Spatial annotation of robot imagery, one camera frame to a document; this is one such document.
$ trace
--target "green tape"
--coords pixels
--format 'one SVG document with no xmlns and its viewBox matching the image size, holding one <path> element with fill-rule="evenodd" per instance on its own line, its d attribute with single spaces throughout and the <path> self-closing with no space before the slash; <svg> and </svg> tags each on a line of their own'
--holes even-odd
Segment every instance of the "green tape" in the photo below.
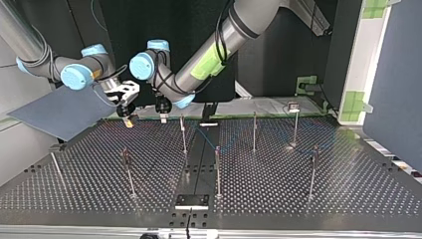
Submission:
<svg viewBox="0 0 422 239">
<path fill-rule="evenodd" d="M 221 65 L 220 58 L 218 57 L 215 43 L 207 50 L 204 56 L 201 58 L 199 63 L 190 72 L 194 78 L 198 80 L 206 80 L 209 76 L 217 76 L 224 70 L 225 66 Z"/>
<path fill-rule="evenodd" d="M 298 95 L 308 95 L 313 96 L 314 92 L 306 92 L 304 89 L 299 88 L 301 83 L 305 84 L 316 84 L 317 83 L 317 76 L 310 76 L 310 77 L 298 77 L 296 82 L 296 94 Z"/>
<path fill-rule="evenodd" d="M 364 92 L 346 92 L 341 112 L 341 121 L 359 121 L 363 111 Z"/>
<path fill-rule="evenodd" d="M 388 0 L 366 0 L 363 8 L 363 19 L 382 18 L 387 8 Z"/>
</svg>

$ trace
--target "sticker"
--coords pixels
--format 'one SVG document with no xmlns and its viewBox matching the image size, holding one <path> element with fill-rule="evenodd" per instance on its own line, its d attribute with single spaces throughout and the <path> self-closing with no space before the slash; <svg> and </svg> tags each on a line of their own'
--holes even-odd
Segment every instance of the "sticker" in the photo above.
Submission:
<svg viewBox="0 0 422 239">
<path fill-rule="evenodd" d="M 102 74 L 102 70 L 96 70 L 91 74 L 91 77 L 95 80 Z"/>
<path fill-rule="evenodd" d="M 359 121 L 363 111 L 364 92 L 346 92 L 341 112 L 341 121 Z"/>
<path fill-rule="evenodd" d="M 225 66 L 221 65 L 220 58 L 218 57 L 215 43 L 207 50 L 202 56 L 202 59 L 192 70 L 190 75 L 198 80 L 206 80 L 209 76 L 217 76 L 224 70 Z"/>
<path fill-rule="evenodd" d="M 382 18 L 387 8 L 388 0 L 366 0 L 363 8 L 363 19 Z"/>
</svg>

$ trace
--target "metal stand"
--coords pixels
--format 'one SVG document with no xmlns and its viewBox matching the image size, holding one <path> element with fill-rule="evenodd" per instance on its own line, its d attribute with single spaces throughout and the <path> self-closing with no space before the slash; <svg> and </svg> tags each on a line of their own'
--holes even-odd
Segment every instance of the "metal stand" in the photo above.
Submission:
<svg viewBox="0 0 422 239">
<path fill-rule="evenodd" d="M 121 153 L 121 160 L 123 166 L 126 168 L 127 176 L 129 178 L 130 189 L 131 189 L 131 198 L 136 198 L 136 192 L 134 191 L 133 179 L 131 177 L 130 167 L 131 167 L 131 158 L 129 156 L 129 152 L 127 147 L 124 148 L 123 152 Z"/>
<path fill-rule="evenodd" d="M 295 119 L 295 132 L 293 135 L 293 142 L 292 145 L 296 146 L 296 141 L 298 137 L 298 122 L 299 122 L 299 111 L 296 112 L 296 119 Z"/>
<path fill-rule="evenodd" d="M 186 130 L 184 127 L 184 116 L 181 115 L 180 117 L 180 129 L 182 130 L 183 135 L 183 152 L 187 154 L 187 147 L 186 147 Z"/>
<path fill-rule="evenodd" d="M 57 170 L 57 172 L 59 173 L 59 176 L 62 178 L 62 180 L 64 181 L 64 178 L 63 178 L 63 174 L 62 174 L 62 170 L 60 169 L 60 167 L 59 167 L 59 163 L 57 162 L 57 159 L 56 159 L 56 156 L 54 155 L 54 153 L 53 152 L 50 152 L 50 155 L 52 156 L 52 158 L 53 158 L 53 161 L 54 161 L 54 165 L 56 166 L 56 170 Z"/>
<path fill-rule="evenodd" d="M 311 202 L 311 200 L 313 199 L 314 183 L 315 183 L 315 178 L 316 178 L 316 172 L 317 172 L 318 163 L 319 163 L 319 149 L 318 149 L 318 146 L 316 145 L 314 147 L 314 155 L 313 155 L 313 176 L 311 178 L 310 197 L 308 199 L 308 202 Z"/>
<path fill-rule="evenodd" d="M 221 198 L 221 184 L 220 184 L 220 146 L 215 148 L 215 165 L 217 169 L 217 198 Z"/>
<path fill-rule="evenodd" d="M 257 151 L 257 113 L 254 112 L 254 152 Z"/>
</svg>

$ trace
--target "white wall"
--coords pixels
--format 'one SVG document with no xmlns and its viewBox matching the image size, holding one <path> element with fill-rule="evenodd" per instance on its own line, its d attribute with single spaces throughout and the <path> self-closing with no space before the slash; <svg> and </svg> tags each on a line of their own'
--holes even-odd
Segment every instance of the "white wall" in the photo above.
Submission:
<svg viewBox="0 0 422 239">
<path fill-rule="evenodd" d="M 358 23 L 340 105 L 338 121 L 341 124 L 363 125 L 366 115 L 364 112 L 360 114 L 359 121 L 341 120 L 345 94 L 349 91 L 364 92 L 363 101 L 369 102 L 390 11 L 391 7 L 388 7 L 382 18 L 360 19 Z"/>
<path fill-rule="evenodd" d="M 16 56 L 0 37 L 0 185 L 48 154 L 57 140 L 7 117 L 7 113 L 51 91 L 47 79 L 35 78 L 17 67 Z"/>
</svg>

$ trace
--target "black wall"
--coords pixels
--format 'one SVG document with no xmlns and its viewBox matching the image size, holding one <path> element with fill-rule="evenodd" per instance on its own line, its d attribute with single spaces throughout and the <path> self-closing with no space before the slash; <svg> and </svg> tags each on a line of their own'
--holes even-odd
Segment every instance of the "black wall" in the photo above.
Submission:
<svg viewBox="0 0 422 239">
<path fill-rule="evenodd" d="M 18 0 L 17 3 L 60 55 L 79 58 L 83 47 L 103 43 L 113 53 L 119 67 L 145 50 L 148 40 L 159 38 L 170 42 L 171 68 L 176 73 L 214 32 L 225 1 L 95 0 L 94 12 L 106 31 L 93 17 L 91 0 Z M 345 21 L 349 1 L 339 1 L 342 3 L 338 6 L 342 6 L 340 20 Z M 337 19 L 334 22 L 337 0 L 316 2 L 333 25 L 334 35 L 344 34 L 344 24 Z M 328 79 L 329 86 L 334 86 L 328 89 L 329 93 L 341 94 L 346 73 L 344 66 L 349 58 L 347 48 L 351 49 L 355 31 L 352 27 L 353 24 L 346 28 L 347 44 L 337 40 L 336 46 L 329 50 L 330 36 L 314 36 L 312 47 L 308 26 L 290 10 L 280 9 L 269 30 L 259 39 L 248 42 L 195 101 L 231 101 L 235 97 L 235 79 L 254 96 L 290 97 L 295 93 L 297 77 L 309 75 L 318 75 L 320 82 Z M 327 64 L 328 52 L 330 61 Z M 342 68 L 336 67 L 337 58 L 342 60 Z M 326 74 L 325 69 L 334 73 Z M 133 80 L 129 71 L 122 78 Z M 154 104 L 150 86 L 142 84 L 141 88 L 136 103 Z"/>
</svg>

